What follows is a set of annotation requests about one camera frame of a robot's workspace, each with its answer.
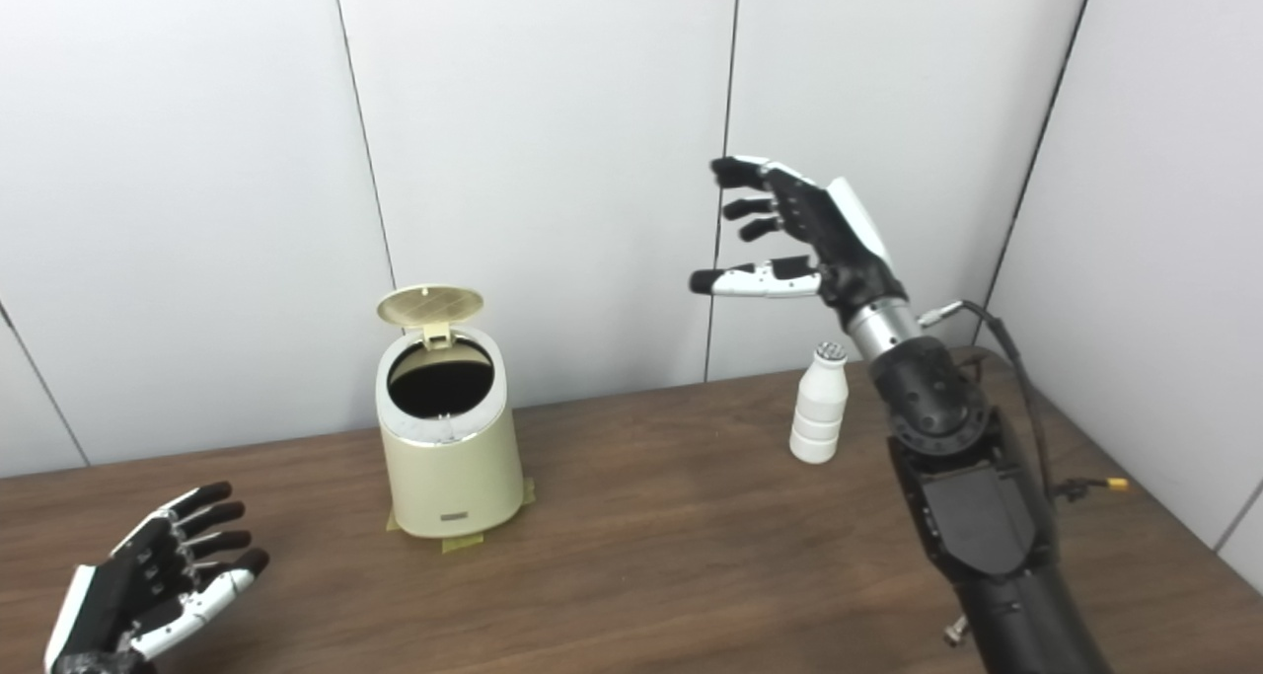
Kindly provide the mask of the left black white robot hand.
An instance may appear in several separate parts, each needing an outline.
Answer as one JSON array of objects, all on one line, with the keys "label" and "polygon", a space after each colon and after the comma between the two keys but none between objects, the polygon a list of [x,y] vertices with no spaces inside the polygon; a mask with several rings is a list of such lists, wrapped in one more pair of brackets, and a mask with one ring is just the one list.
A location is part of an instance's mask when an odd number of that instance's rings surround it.
[{"label": "left black white robot hand", "polygon": [[222,529],[244,512],[231,483],[195,487],[153,509],[102,562],[77,565],[45,673],[154,673],[266,571],[253,534]]}]

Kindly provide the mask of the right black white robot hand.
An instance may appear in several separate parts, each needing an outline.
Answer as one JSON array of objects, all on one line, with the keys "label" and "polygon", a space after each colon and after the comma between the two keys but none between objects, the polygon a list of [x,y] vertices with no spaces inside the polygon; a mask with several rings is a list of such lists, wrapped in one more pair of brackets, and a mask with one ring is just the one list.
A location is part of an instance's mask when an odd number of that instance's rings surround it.
[{"label": "right black white robot hand", "polygon": [[721,210],[722,220],[746,220],[741,241],[782,232],[811,247],[813,256],[695,270],[690,292],[762,299],[820,297],[849,337],[865,332],[864,323],[880,314],[882,302],[907,299],[884,252],[866,244],[860,220],[849,218],[847,210],[858,210],[853,194],[830,191],[781,162],[757,157],[721,157],[709,169],[725,189],[755,192]]}]

